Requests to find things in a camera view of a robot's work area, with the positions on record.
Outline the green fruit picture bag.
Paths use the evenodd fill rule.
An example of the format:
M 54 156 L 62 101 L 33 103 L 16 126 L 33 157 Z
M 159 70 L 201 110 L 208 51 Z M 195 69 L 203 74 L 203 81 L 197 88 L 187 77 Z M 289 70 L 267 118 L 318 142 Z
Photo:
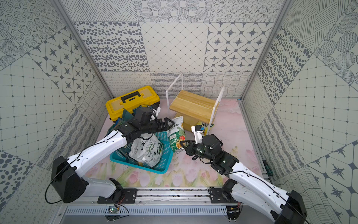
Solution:
M 170 147 L 174 153 L 181 152 L 184 148 L 180 145 L 181 141 L 186 140 L 186 133 L 184 130 L 183 116 L 176 117 L 172 120 L 174 125 L 167 131 Z

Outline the white green fertilizer bag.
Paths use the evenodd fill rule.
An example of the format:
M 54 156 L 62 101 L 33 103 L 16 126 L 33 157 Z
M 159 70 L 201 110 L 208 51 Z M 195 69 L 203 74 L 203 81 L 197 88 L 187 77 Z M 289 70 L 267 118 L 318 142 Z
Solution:
M 129 156 L 153 168 L 159 163 L 162 153 L 163 144 L 154 134 L 141 134 L 133 141 Z

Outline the dark green fertilizer bag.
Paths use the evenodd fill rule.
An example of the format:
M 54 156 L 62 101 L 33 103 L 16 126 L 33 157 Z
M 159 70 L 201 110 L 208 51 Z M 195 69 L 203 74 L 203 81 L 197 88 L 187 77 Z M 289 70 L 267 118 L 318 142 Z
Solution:
M 131 119 L 134 118 L 134 115 L 131 114 L 129 111 L 127 111 L 126 109 L 123 110 L 123 114 L 122 114 L 122 118 L 121 120 L 118 122 L 119 124 L 123 124 L 125 122 L 130 121 Z

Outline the yellow flower fertilizer bag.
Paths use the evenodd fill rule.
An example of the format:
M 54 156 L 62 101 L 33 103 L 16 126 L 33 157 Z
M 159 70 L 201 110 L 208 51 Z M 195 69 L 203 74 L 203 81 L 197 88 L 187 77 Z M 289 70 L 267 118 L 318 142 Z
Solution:
M 208 124 L 202 121 L 197 122 L 196 125 L 200 125 L 202 128 L 204 128 L 204 132 L 203 132 L 204 136 L 207 135 L 208 131 L 214 126 L 214 124 L 211 124 L 210 127 L 208 127 Z

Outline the blue green fertilizer bag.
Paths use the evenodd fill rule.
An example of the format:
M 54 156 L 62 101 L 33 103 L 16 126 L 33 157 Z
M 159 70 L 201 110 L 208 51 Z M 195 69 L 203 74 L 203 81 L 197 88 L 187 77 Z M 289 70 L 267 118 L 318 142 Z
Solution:
M 116 130 L 119 125 L 123 123 L 122 119 L 118 119 L 107 131 L 106 135 L 109 135 L 112 131 Z

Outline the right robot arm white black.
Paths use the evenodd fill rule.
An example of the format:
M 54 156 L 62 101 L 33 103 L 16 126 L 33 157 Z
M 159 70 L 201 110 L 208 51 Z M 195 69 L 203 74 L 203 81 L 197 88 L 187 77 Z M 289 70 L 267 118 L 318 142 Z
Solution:
M 228 177 L 222 187 L 223 197 L 250 206 L 275 224 L 304 224 L 307 210 L 302 196 L 287 192 L 248 169 L 236 157 L 222 149 L 223 143 L 214 134 L 206 135 L 200 143 L 181 141 L 188 156 L 208 159 L 211 168 Z

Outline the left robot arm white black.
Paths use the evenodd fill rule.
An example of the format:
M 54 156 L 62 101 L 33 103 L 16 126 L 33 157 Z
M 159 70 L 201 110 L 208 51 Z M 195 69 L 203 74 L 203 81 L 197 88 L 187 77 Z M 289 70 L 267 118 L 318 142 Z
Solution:
M 97 197 L 100 203 L 117 203 L 123 199 L 123 188 L 117 180 L 86 178 L 85 174 L 106 156 L 140 138 L 142 134 L 168 131 L 173 126 L 172 120 L 157 118 L 149 107 L 139 108 L 133 118 L 118 124 L 99 142 L 69 158 L 56 158 L 52 165 L 50 185 L 63 203 L 71 203 L 80 197 Z

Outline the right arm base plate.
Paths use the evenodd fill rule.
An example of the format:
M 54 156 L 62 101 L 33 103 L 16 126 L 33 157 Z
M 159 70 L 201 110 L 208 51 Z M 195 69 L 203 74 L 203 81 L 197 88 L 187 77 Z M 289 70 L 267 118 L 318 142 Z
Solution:
M 210 196 L 210 202 L 212 204 L 218 204 L 218 203 L 238 204 L 239 202 L 247 203 L 247 201 L 248 201 L 247 196 L 239 191 L 232 190 L 232 192 L 229 193 L 228 190 L 225 190 L 222 188 L 210 187 L 208 189 L 208 192 L 209 192 L 209 196 Z

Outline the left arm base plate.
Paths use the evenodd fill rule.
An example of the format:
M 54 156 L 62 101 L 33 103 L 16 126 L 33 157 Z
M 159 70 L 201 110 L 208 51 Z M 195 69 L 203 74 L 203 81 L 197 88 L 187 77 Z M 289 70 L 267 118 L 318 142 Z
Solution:
M 109 197 L 99 197 L 98 204 L 134 204 L 136 201 L 138 189 L 116 189 Z

